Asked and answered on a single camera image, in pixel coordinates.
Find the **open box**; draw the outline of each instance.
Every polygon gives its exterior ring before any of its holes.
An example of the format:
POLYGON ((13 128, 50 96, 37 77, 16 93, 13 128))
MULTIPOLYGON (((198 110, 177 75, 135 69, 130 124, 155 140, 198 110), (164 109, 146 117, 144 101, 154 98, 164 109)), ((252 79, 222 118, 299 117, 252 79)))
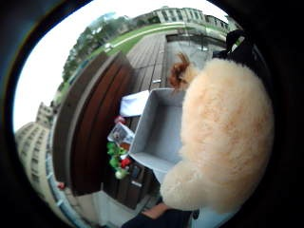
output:
POLYGON ((181 160, 181 113, 184 92, 172 88, 151 91, 129 155, 152 169, 159 182, 181 160))

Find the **red object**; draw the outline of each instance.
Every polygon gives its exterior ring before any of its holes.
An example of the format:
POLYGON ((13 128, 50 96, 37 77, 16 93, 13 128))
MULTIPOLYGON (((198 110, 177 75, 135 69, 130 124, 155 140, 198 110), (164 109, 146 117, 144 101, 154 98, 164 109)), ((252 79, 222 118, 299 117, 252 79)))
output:
POLYGON ((60 189, 60 190, 64 190, 66 188, 66 185, 63 183, 63 182, 59 182, 57 184, 57 187, 60 189))
POLYGON ((127 165, 131 163, 131 160, 129 158, 125 158, 121 161, 121 168, 125 168, 127 165))
POLYGON ((122 116, 118 116, 115 118, 114 122, 115 122, 115 124, 117 124, 117 123, 125 124, 125 118, 122 116))

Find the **person's hand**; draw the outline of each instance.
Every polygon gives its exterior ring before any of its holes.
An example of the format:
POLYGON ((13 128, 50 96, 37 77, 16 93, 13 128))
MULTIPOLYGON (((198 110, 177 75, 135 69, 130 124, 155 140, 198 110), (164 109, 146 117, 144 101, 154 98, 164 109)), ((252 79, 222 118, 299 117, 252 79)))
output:
POLYGON ((154 207, 152 207, 149 210, 146 210, 142 212, 144 215, 152 218, 152 219, 157 219, 159 216, 161 216, 165 211, 172 209, 168 205, 166 205, 164 202, 161 202, 154 207))

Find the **dark brown wooden panel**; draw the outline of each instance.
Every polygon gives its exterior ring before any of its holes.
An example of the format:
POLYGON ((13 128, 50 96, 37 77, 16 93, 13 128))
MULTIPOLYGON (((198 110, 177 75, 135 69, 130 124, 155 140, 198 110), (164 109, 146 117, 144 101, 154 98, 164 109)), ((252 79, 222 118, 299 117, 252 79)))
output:
POLYGON ((106 136, 114 126, 120 99, 128 91, 132 68, 119 54, 98 73, 100 80, 87 96, 73 140, 71 179, 75 195, 100 190, 108 161, 106 136))
POLYGON ((77 101, 82 97, 86 86, 92 80, 96 70, 101 67, 106 59, 107 56, 102 52, 95 59, 91 60, 82 72, 79 73, 79 76, 75 79, 61 103, 54 129, 52 158, 56 179, 66 184, 69 183, 69 174, 67 172, 69 168, 69 151, 67 150, 67 144, 70 141, 69 132, 72 130, 71 122, 78 105, 77 101))

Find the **black bag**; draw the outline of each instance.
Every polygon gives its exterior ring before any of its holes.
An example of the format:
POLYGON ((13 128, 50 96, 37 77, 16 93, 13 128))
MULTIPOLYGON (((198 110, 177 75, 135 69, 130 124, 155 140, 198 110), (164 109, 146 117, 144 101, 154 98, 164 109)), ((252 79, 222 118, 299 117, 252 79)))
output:
POLYGON ((226 37, 226 49, 214 52, 212 58, 227 59, 247 66, 261 79, 269 96, 271 99, 273 98, 270 71, 257 46, 244 30, 237 29, 229 32, 226 37), (244 40, 232 50, 233 45, 240 37, 243 37, 244 40))

